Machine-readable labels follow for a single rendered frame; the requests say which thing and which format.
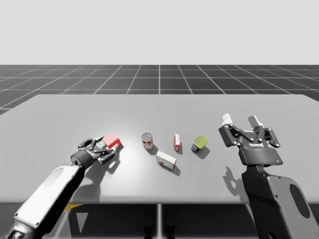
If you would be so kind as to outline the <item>pink cube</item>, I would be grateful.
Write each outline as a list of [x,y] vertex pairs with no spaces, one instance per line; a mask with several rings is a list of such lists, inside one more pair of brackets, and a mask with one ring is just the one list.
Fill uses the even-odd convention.
[[122,143],[120,141],[120,139],[114,134],[114,133],[110,133],[106,136],[103,137],[102,141],[104,142],[104,144],[108,147],[108,148],[112,148],[113,146],[115,146],[116,144],[118,146],[121,146]]

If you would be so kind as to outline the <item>red and white carton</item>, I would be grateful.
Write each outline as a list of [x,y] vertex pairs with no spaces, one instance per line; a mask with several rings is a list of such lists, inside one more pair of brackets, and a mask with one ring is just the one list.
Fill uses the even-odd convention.
[[174,158],[174,157],[172,157],[164,152],[158,151],[156,154],[156,160],[157,160],[157,163],[159,163],[159,164],[161,164],[169,169],[175,168],[176,158]]

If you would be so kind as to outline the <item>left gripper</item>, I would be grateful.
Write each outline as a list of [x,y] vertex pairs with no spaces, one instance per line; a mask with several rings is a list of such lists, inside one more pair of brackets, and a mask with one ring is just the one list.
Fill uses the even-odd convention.
[[116,155],[114,149],[94,149],[96,144],[102,141],[104,137],[89,138],[78,145],[78,151],[71,155],[70,160],[73,164],[81,167],[90,167],[95,161],[104,165]]

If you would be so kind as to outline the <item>red and white can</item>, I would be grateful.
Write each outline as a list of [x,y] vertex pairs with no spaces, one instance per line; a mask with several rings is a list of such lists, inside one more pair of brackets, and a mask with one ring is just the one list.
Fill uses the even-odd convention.
[[146,150],[153,148],[153,136],[151,133],[146,132],[142,135],[143,146]]

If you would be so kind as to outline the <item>green and blue rectangular can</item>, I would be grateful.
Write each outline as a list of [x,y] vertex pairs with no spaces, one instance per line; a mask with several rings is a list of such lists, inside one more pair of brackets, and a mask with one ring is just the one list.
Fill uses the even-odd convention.
[[208,143],[208,138],[204,135],[200,135],[193,143],[191,150],[194,153],[199,153],[205,145]]

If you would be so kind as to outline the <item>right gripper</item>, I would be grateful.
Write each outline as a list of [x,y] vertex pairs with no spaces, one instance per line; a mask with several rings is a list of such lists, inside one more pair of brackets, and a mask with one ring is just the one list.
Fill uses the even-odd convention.
[[[265,127],[258,121],[255,115],[248,117],[248,121],[253,128],[253,132],[257,134],[259,143],[251,143],[252,137],[242,129],[236,127],[230,117],[226,113],[222,116],[223,123],[218,129],[226,147],[238,146],[239,157],[243,165],[282,165],[283,161],[280,158],[275,148],[281,147],[274,131]],[[240,137],[249,142],[240,143]]]

